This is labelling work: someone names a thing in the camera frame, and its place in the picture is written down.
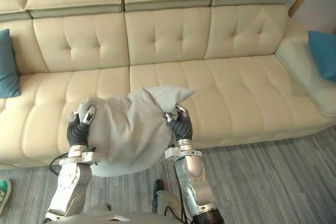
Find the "cream leather sofa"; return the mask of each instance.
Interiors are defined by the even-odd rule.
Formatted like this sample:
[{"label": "cream leather sofa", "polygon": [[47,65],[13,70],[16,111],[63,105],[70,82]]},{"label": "cream leather sofa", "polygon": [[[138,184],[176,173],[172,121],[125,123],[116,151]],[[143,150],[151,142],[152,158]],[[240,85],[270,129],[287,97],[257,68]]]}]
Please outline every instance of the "cream leather sofa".
[{"label": "cream leather sofa", "polygon": [[22,90],[0,99],[0,168],[66,152],[69,113],[86,97],[156,85],[195,90],[183,105],[198,148],[336,124],[336,87],[312,70],[286,2],[0,0]]}]

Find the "gray cloth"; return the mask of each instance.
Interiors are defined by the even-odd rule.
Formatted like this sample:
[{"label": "gray cloth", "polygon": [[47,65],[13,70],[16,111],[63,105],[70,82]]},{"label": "gray cloth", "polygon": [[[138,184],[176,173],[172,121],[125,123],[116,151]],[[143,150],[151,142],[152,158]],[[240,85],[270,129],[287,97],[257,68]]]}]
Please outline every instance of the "gray cloth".
[{"label": "gray cloth", "polygon": [[180,87],[160,86],[136,90],[127,97],[88,98],[82,102],[80,120],[90,106],[96,107],[88,143],[102,154],[102,159],[91,166],[92,174],[120,176],[155,164],[174,139],[163,112],[175,113],[175,105],[193,93]]}]

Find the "sofa backrest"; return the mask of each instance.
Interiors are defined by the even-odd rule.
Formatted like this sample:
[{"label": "sofa backrest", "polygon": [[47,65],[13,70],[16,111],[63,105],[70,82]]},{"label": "sofa backrest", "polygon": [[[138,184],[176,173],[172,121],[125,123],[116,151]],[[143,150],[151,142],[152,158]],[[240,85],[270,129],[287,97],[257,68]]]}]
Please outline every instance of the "sofa backrest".
[{"label": "sofa backrest", "polygon": [[286,1],[15,0],[0,4],[0,29],[19,74],[268,55]]},{"label": "sofa backrest", "polygon": [[28,20],[0,22],[0,29],[9,28],[19,74],[124,67],[121,11],[121,0],[28,0],[17,7]]},{"label": "sofa backrest", "polygon": [[125,0],[130,64],[273,54],[287,22],[286,2],[212,0],[204,7],[205,0]]}]

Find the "black cable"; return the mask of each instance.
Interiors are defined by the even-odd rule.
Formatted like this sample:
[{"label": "black cable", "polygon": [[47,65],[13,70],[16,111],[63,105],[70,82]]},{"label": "black cable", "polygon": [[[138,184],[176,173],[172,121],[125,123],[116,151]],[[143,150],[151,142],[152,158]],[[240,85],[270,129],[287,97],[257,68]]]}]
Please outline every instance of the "black cable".
[{"label": "black cable", "polygon": [[174,211],[171,209],[171,207],[170,206],[167,206],[166,207],[166,209],[165,209],[165,211],[164,211],[164,215],[165,216],[167,216],[167,210],[170,210],[170,212],[173,214],[173,216],[179,221],[179,222],[181,222],[181,223],[185,223],[183,220],[181,220],[175,213],[174,213]]},{"label": "black cable", "polygon": [[58,160],[58,159],[60,159],[60,158],[63,158],[63,157],[67,157],[68,156],[68,153],[63,153],[63,154],[61,154],[61,155],[58,155],[57,157],[55,157],[51,162],[50,162],[50,164],[49,164],[49,170],[53,173],[53,174],[55,174],[56,176],[58,176],[59,175],[59,173],[57,172],[57,171],[55,171],[53,168],[52,168],[52,165],[53,165],[53,163],[56,161],[56,160]]}]

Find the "gray pillow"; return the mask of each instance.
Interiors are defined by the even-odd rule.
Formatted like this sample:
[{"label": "gray pillow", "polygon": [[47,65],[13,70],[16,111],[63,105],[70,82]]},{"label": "gray pillow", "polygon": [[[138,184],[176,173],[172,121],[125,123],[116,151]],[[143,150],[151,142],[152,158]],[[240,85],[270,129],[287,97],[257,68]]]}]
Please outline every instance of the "gray pillow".
[{"label": "gray pillow", "polygon": [[21,94],[9,29],[0,31],[0,98]]},{"label": "gray pillow", "polygon": [[155,164],[174,134],[163,112],[175,113],[175,105],[194,92],[180,87],[160,86],[136,90],[127,97],[90,98],[79,107],[82,120],[88,108],[96,107],[88,143],[102,154],[92,165],[92,174],[120,176],[145,170]]}]

